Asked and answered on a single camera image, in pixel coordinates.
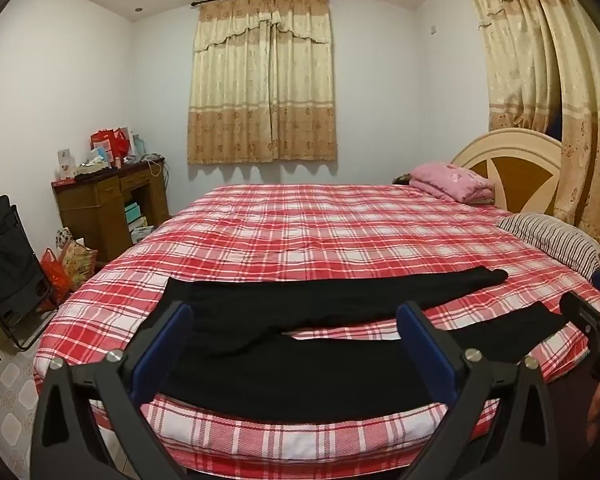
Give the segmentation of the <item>black folding chair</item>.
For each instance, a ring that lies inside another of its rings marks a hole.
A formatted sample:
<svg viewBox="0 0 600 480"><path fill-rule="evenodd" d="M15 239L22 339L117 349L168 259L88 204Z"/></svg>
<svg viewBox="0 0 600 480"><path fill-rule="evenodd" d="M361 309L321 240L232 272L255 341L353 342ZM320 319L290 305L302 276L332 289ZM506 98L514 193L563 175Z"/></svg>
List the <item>black folding chair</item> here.
<svg viewBox="0 0 600 480"><path fill-rule="evenodd" d="M52 283L27 238L17 207L0 196L0 329L20 350L42 335L56 307Z"/></svg>

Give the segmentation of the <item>red plaid bed sheet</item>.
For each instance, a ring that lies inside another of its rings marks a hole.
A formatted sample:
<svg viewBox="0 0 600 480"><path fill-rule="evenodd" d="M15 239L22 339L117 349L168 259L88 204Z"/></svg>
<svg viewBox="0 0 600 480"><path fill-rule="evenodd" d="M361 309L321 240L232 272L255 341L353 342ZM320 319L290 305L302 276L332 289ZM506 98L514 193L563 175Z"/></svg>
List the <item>red plaid bed sheet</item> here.
<svg viewBox="0 0 600 480"><path fill-rule="evenodd" d="M460 328L576 292L600 311L583 276L502 231L498 208L445 202L401 185L243 184L216 188L107 264L59 309L33 360L99 361L123 347L169 278L307 281L388 278L486 266L505 284L432 310ZM201 412L159 396L143 409L181 466L235 479L339 479L414 460L443 416L426 408L367 422L261 425Z"/></svg>

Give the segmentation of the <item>teal box under desk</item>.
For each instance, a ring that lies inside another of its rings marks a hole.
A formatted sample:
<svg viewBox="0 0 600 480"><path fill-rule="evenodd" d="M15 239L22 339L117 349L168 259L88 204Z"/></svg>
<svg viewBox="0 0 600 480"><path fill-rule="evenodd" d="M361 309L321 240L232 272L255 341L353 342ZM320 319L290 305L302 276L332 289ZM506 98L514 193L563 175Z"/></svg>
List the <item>teal box under desk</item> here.
<svg viewBox="0 0 600 480"><path fill-rule="evenodd" d="M124 214L126 223L133 223L142 215L142 213L140 212L140 205L138 203L130 203L129 205L125 205Z"/></svg>

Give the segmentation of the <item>cream wooden headboard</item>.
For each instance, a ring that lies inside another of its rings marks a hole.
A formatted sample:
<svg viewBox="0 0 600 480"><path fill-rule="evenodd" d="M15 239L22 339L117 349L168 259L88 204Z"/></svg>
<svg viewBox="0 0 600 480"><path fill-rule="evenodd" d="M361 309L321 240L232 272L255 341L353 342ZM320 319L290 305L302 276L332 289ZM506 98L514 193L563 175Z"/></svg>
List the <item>cream wooden headboard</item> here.
<svg viewBox="0 0 600 480"><path fill-rule="evenodd" d="M501 128L479 136L452 163L494 184L494 205L519 214L554 212L562 144L545 133Z"/></svg>

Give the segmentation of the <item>striped grey pillow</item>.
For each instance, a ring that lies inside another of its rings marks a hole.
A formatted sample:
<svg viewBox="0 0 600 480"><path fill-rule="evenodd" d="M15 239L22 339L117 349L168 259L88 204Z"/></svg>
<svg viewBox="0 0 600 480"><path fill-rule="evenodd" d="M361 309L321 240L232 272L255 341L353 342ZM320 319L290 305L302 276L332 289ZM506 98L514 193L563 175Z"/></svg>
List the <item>striped grey pillow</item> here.
<svg viewBox="0 0 600 480"><path fill-rule="evenodd" d="M585 232L548 214L512 214L498 227L569 266L588 281L600 270L600 243Z"/></svg>

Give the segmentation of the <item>black pants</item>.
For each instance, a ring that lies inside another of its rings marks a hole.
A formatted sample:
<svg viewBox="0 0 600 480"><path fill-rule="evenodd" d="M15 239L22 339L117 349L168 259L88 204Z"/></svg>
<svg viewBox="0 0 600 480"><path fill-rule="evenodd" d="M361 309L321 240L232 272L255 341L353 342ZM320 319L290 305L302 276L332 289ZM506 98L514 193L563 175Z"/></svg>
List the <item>black pants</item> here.
<svg viewBox="0 0 600 480"><path fill-rule="evenodd" d="M394 278L166 284L158 308L193 310L188 341L162 393L200 410L276 424L331 424L408 412L430 403L399 341L304 338L305 330L392 321L492 292L503 270L483 266Z"/></svg>

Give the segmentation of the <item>beige window curtain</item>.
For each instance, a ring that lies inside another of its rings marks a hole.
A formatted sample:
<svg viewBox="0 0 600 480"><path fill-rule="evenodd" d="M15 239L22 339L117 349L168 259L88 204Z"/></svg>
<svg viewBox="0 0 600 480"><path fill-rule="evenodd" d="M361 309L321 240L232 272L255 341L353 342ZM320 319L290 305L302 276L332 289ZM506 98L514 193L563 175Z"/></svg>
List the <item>beige window curtain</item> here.
<svg viewBox="0 0 600 480"><path fill-rule="evenodd" d="M336 159L329 0L204 3L193 63L190 164Z"/></svg>

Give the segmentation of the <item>red gift bag on desk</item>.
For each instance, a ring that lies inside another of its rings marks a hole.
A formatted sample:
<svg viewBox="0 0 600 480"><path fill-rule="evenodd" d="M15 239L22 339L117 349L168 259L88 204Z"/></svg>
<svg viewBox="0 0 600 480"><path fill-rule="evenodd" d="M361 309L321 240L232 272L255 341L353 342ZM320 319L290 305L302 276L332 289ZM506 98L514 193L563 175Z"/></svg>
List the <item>red gift bag on desk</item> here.
<svg viewBox="0 0 600 480"><path fill-rule="evenodd" d="M123 128L98 130L90 136L91 149L102 148L108 160L125 159L130 151L128 133Z"/></svg>

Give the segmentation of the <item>brown wooden desk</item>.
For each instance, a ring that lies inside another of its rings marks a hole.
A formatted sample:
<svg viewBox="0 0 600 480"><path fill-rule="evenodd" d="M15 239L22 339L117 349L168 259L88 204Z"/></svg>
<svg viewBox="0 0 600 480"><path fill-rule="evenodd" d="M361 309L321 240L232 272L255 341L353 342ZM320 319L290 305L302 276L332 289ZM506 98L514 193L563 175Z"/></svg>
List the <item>brown wooden desk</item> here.
<svg viewBox="0 0 600 480"><path fill-rule="evenodd" d="M96 250L102 264L133 245L126 206L139 206L140 214L154 228L170 219L166 162L160 155L119 169L56 181L52 190L62 225Z"/></svg>

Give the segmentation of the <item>red plastic bag on floor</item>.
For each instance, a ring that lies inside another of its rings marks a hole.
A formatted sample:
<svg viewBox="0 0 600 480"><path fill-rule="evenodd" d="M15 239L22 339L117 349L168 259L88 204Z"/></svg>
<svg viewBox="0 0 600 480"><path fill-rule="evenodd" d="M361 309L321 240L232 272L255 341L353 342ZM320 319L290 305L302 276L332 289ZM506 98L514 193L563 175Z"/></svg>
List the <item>red plastic bag on floor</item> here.
<svg viewBox="0 0 600 480"><path fill-rule="evenodd" d="M46 249L40 263L50 282L50 302L59 307L70 296L72 281L50 248Z"/></svg>

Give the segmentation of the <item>beige side curtain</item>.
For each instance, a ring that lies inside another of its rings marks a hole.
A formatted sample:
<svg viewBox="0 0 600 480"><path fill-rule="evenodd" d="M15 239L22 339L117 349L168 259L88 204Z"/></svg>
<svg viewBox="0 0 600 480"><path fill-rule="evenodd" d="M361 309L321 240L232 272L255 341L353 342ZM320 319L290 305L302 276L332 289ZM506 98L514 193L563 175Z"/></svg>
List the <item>beige side curtain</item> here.
<svg viewBox="0 0 600 480"><path fill-rule="evenodd" d="M600 242L600 32L578 0L471 1L490 127L559 129L554 214Z"/></svg>

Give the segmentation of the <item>white greeting card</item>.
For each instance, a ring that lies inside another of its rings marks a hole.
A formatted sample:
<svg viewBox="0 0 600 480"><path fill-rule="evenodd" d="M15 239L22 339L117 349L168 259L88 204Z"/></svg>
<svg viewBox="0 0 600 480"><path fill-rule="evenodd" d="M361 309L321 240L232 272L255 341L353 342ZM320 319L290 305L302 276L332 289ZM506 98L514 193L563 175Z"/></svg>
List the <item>white greeting card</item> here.
<svg viewBox="0 0 600 480"><path fill-rule="evenodd" d="M68 180L76 176L76 161L71 151L66 148L57 152L58 159L58 179Z"/></svg>

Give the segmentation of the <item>pink folded blanket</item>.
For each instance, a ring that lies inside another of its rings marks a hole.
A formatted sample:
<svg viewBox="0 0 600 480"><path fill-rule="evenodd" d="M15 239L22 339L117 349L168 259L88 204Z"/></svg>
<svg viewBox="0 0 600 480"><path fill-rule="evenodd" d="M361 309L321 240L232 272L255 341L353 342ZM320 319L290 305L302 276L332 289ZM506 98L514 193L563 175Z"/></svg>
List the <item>pink folded blanket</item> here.
<svg viewBox="0 0 600 480"><path fill-rule="evenodd" d="M410 185L437 198L449 198L465 205L493 205L495 184L470 169L426 162L411 171Z"/></svg>

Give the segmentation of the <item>floral gift bag on floor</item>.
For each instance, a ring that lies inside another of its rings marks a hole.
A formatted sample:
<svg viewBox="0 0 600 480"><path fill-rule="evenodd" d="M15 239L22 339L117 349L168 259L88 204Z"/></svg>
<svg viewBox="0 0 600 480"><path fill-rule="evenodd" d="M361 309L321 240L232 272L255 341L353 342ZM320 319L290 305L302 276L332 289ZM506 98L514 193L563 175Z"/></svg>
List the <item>floral gift bag on floor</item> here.
<svg viewBox="0 0 600 480"><path fill-rule="evenodd" d="M62 248L60 263L74 292L94 275L96 259L95 249L88 248L76 240L69 240Z"/></svg>

